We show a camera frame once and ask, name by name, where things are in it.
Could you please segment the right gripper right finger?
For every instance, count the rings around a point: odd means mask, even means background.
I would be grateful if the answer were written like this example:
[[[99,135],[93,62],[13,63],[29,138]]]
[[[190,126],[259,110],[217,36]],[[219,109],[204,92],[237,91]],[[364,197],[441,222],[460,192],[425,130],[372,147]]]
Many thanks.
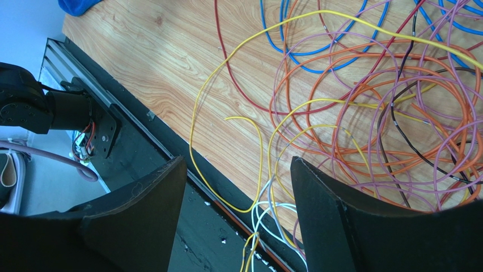
[[[309,271],[481,271],[482,201],[435,213],[397,207],[293,157]]]

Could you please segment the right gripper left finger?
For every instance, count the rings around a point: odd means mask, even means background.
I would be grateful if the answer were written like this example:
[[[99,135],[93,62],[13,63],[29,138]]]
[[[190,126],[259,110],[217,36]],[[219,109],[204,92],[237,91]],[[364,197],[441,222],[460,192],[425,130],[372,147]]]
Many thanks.
[[[65,212],[1,214],[2,271],[167,271],[187,180],[177,156]]]

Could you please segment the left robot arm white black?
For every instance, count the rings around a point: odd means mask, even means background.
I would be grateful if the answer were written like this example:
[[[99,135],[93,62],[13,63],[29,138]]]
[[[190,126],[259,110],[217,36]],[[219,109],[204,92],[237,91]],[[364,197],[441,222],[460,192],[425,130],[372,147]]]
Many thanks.
[[[61,86],[62,90],[48,87],[28,70],[1,63],[1,125],[36,134],[86,129],[94,155],[107,158],[121,122],[80,78],[62,81]]]

